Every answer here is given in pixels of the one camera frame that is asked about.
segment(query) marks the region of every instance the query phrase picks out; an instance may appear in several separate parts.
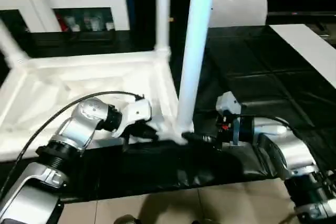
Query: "white frame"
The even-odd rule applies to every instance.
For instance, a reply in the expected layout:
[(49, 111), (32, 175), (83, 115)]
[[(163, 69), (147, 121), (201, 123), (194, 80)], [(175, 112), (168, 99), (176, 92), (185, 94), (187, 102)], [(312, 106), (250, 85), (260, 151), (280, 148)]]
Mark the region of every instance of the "white frame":
[(0, 10), (18, 10), (32, 33), (45, 32), (30, 0), (0, 0)]
[(116, 30), (129, 30), (126, 0), (31, 0), (47, 32), (61, 31), (54, 8), (109, 7)]

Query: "white panel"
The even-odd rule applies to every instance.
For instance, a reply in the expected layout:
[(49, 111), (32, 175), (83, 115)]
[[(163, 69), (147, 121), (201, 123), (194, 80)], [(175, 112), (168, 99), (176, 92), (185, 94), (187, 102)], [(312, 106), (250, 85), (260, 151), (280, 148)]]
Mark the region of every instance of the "white panel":
[(47, 31), (60, 31), (53, 8), (110, 7), (116, 30), (129, 30), (126, 0), (32, 0)]
[(336, 88), (336, 50), (332, 46), (305, 25), (271, 28)]
[(30, 0), (0, 0), (0, 10), (19, 10), (32, 33), (45, 32)]
[(209, 27), (261, 26), (266, 17), (267, 0), (213, 0)]

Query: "glass cabinet door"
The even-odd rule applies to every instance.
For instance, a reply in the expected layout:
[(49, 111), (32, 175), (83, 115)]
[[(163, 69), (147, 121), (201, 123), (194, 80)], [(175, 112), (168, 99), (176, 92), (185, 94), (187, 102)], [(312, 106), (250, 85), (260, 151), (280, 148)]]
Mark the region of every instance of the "glass cabinet door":
[(110, 31), (114, 30), (111, 9), (59, 8), (53, 9), (61, 31)]
[(30, 32), (19, 10), (0, 10), (0, 19), (11, 33)]

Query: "black cable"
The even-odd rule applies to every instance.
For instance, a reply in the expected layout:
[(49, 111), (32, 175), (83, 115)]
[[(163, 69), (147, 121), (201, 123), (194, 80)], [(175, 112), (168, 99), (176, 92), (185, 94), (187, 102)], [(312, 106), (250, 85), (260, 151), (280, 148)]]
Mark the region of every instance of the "black cable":
[(39, 133), (41, 133), (42, 130), (44, 130), (44, 128), (46, 126), (48, 126), (49, 123), (51, 123), (56, 117), (58, 117), (59, 115), (61, 115), (64, 111), (66, 111), (68, 108), (70, 108), (71, 106), (84, 101), (88, 98), (91, 97), (96, 97), (99, 95), (104, 95), (104, 94), (125, 94), (125, 95), (132, 95), (135, 97), (135, 100), (141, 100), (143, 99), (143, 97), (141, 97), (138, 94), (134, 94), (134, 93), (130, 93), (130, 92), (124, 92), (124, 91), (103, 91), (103, 92), (97, 92), (97, 93), (93, 93), (93, 94), (89, 94), (86, 95), (82, 98), (79, 98), (77, 100), (74, 100), (73, 102), (70, 102), (68, 105), (66, 105), (65, 107), (63, 107), (62, 109), (60, 109), (58, 112), (56, 112), (51, 118), (49, 118), (28, 140), (28, 142), (25, 144), (25, 146), (22, 148), (21, 152), (19, 153), (19, 155), (16, 158), (16, 161), (14, 163), (14, 166), (12, 167), (12, 169), (9, 171), (7, 178), (4, 182), (4, 184), (2, 185), (2, 188), (0, 190), (0, 199), (2, 199), (3, 197), (3, 193), (5, 191), (5, 188), (7, 187), (7, 184), (9, 183), (10, 178), (12, 177), (18, 163), (20, 162), (20, 160), (22, 159), (23, 155), (26, 153), (27, 149), (29, 148), (30, 144), (33, 142), (33, 140), (37, 137), (37, 135)]

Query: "cabinet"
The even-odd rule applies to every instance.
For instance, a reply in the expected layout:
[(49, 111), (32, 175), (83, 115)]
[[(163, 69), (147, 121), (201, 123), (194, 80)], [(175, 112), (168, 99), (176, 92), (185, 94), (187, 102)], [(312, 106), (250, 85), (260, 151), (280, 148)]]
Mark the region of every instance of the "cabinet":
[(126, 0), (0, 0), (0, 18), (32, 33), (130, 29)]
[(30, 0), (0, 0), (0, 18), (12, 32), (45, 32)]
[(126, 0), (31, 0), (46, 31), (129, 30)]

